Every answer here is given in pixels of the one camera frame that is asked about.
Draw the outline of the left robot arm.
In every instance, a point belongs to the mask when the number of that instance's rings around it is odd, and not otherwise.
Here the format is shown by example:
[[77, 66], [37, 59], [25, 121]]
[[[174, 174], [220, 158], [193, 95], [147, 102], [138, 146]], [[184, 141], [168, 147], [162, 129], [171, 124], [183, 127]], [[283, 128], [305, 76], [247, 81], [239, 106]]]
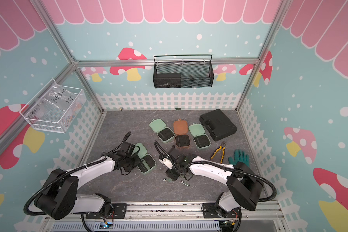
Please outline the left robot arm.
[[114, 208], [111, 199], [100, 193], [79, 194], [78, 190], [90, 181], [113, 171], [119, 170], [124, 176], [138, 166], [140, 149], [134, 144], [122, 142], [117, 148], [93, 162], [68, 171], [56, 169], [46, 182], [23, 207], [29, 216], [49, 215], [55, 220], [70, 214], [92, 213], [100, 218], [108, 218]]

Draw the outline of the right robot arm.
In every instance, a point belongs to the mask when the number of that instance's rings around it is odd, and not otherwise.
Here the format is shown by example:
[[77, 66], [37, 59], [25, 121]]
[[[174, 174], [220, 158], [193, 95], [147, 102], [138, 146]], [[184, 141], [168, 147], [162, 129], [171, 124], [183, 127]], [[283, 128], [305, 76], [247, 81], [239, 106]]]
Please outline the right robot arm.
[[241, 218], [241, 208], [255, 211], [259, 202], [268, 202], [277, 195], [277, 189], [269, 180], [255, 174], [245, 163], [221, 164], [201, 158], [200, 156], [181, 154], [175, 147], [170, 151], [155, 144], [160, 163], [168, 169], [167, 177], [186, 181], [193, 176], [202, 176], [215, 180], [225, 186], [223, 192], [213, 204], [203, 204], [204, 217], [210, 214], [220, 218]]

